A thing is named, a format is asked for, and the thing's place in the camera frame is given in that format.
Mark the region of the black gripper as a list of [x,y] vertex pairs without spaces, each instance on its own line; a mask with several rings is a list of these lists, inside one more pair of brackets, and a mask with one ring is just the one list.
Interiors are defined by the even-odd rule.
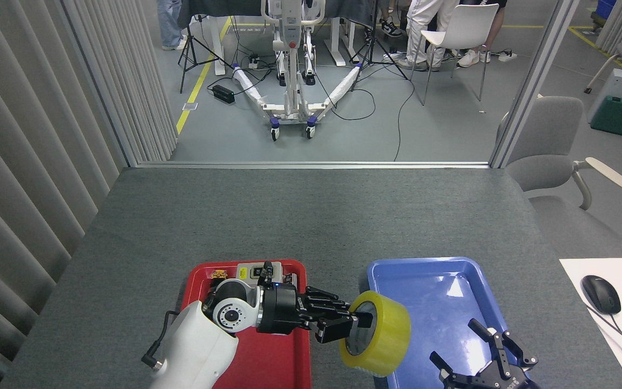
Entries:
[[338,295],[306,286],[298,293],[291,284],[274,284],[262,291],[262,316],[257,332],[288,335],[297,327],[313,332],[319,343],[348,338],[357,328],[370,328],[375,314],[350,312]]
[[432,351],[430,361],[439,369],[439,380],[444,388],[539,388],[526,374],[538,363],[536,355],[526,352],[509,330],[487,328],[476,319],[469,320],[468,327],[489,344],[491,361],[477,374],[463,375],[454,373],[451,366]]

